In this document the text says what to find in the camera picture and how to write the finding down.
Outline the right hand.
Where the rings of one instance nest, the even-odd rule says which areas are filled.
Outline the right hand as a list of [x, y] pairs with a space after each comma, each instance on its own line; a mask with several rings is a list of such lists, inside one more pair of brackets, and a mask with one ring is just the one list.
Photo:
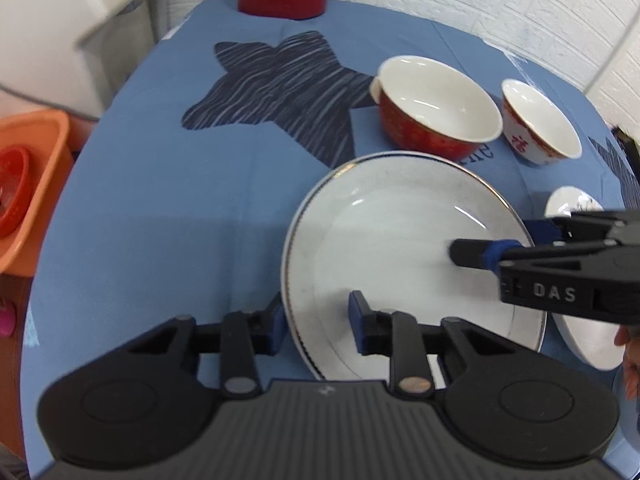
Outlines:
[[639, 395], [640, 339], [639, 331], [621, 325], [614, 339], [616, 347], [625, 349], [623, 357], [624, 385], [629, 400]]

